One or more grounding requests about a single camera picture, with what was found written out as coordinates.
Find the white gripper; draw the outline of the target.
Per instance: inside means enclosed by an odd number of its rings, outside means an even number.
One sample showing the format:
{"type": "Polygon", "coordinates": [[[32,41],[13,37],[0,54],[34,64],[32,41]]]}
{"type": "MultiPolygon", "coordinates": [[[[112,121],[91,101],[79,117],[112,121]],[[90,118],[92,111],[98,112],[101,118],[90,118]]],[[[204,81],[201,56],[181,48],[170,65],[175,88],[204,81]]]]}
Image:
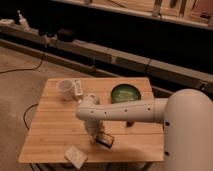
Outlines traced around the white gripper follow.
{"type": "Polygon", "coordinates": [[[105,132],[102,121],[85,121],[84,128],[91,137],[91,141],[95,142],[99,136],[105,132]]]}

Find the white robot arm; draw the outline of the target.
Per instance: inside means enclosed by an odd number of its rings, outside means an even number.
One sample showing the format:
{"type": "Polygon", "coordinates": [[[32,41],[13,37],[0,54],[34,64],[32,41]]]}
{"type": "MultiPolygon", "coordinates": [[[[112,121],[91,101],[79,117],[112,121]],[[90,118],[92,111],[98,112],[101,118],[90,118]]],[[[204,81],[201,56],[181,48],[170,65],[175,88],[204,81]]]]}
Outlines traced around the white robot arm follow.
{"type": "Polygon", "coordinates": [[[89,134],[102,121],[155,122],[164,126],[164,171],[213,171],[213,100],[183,89],[168,98],[101,105],[86,95],[76,109],[89,134]]]}

